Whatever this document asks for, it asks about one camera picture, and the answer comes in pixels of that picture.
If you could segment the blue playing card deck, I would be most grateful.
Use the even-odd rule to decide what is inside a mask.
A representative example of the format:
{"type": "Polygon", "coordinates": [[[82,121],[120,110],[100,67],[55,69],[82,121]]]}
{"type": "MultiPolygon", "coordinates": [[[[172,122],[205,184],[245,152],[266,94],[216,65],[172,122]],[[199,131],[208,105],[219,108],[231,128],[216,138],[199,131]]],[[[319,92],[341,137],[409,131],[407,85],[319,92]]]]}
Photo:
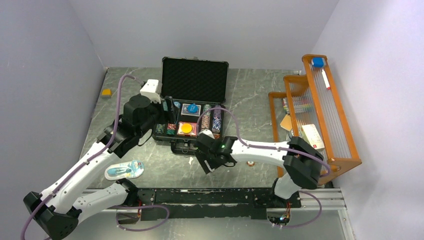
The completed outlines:
{"type": "Polygon", "coordinates": [[[190,105],[190,104],[188,104],[188,103],[183,103],[182,104],[181,115],[199,117],[200,114],[201,114],[201,108],[202,108],[202,106],[197,104],[199,106],[199,112],[197,114],[190,114],[187,111],[187,106],[188,105],[190,105]]]}

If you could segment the yellow round button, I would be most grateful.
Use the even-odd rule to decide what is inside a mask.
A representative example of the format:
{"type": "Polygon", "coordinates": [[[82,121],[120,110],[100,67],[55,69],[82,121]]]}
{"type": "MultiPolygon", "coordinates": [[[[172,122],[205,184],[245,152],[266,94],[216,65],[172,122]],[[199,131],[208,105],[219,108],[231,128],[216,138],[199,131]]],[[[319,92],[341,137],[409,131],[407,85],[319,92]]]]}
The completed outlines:
{"type": "Polygon", "coordinates": [[[193,126],[192,126],[191,123],[183,123],[180,126],[180,130],[184,134],[189,134],[189,133],[191,133],[193,131],[193,126]]]}

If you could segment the blue small blind button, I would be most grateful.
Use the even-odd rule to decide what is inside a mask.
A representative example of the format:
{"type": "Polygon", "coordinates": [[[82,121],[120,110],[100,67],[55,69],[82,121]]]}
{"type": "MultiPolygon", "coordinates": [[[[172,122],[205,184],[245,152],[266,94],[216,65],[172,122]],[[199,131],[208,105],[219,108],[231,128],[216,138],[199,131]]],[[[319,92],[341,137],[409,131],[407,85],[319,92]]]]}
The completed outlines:
{"type": "Polygon", "coordinates": [[[187,112],[189,114],[197,114],[199,110],[200,110],[200,107],[197,104],[192,103],[187,106],[187,112]]]}

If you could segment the red playing card deck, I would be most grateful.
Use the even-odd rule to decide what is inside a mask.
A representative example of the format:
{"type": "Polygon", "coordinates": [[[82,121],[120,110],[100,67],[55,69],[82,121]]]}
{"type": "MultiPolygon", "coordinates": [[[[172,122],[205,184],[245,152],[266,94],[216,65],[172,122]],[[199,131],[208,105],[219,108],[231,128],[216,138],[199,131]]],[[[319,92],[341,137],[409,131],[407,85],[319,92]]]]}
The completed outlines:
{"type": "Polygon", "coordinates": [[[181,122],[178,123],[177,135],[179,135],[179,136],[195,137],[197,135],[197,130],[198,130],[198,124],[197,123],[195,123],[195,122],[183,122],[183,121],[181,121],[181,122]],[[181,125],[183,123],[190,123],[192,125],[193,130],[192,130],[191,133],[184,134],[183,132],[181,132],[181,125]]]}

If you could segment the black poker set case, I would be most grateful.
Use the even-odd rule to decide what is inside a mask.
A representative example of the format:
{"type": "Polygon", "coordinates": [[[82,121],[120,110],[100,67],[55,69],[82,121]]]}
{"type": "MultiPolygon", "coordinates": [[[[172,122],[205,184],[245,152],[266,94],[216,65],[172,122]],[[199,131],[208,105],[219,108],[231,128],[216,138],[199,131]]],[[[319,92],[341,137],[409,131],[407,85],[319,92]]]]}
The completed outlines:
{"type": "MultiPolygon", "coordinates": [[[[226,61],[164,57],[161,66],[161,95],[171,96],[173,102],[180,102],[175,135],[156,134],[156,141],[170,143],[170,149],[177,155],[194,155],[196,136],[177,135],[179,122],[197,123],[197,133],[201,130],[204,105],[224,106],[229,63],[226,61]],[[181,115],[183,104],[201,105],[200,116],[181,115]]],[[[224,117],[219,139],[223,136],[224,117]]],[[[213,110],[210,111],[210,128],[212,131],[213,110]]]]}

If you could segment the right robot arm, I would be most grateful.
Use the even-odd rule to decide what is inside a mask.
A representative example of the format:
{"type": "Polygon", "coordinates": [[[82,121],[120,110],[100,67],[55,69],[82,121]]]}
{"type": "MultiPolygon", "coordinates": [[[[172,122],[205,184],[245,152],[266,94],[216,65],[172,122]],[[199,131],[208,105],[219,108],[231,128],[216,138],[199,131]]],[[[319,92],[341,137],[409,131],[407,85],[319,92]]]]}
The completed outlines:
{"type": "Polygon", "coordinates": [[[195,156],[203,171],[209,174],[221,166],[234,167],[238,163],[262,163],[285,169],[277,178],[270,193],[270,202],[282,207],[301,189],[315,190],[319,185],[323,167],[328,167],[324,157],[298,136],[290,141],[259,142],[226,136],[214,139],[200,134],[194,144],[195,156]]]}

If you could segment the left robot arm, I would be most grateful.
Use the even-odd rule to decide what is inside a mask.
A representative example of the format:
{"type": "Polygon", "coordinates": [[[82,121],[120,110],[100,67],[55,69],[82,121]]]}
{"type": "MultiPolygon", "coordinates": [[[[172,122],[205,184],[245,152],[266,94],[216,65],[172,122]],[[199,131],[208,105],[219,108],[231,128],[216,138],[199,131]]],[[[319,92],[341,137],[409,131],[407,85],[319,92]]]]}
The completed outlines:
{"type": "Polygon", "coordinates": [[[114,160],[139,144],[157,124],[174,124],[179,111],[173,99],[138,94],[116,105],[113,123],[106,127],[88,152],[59,180],[42,192],[29,192],[24,204],[51,240],[66,238],[78,224],[110,207],[132,208],[139,202],[139,189],[120,176],[111,186],[89,195],[83,191],[114,160]]]}

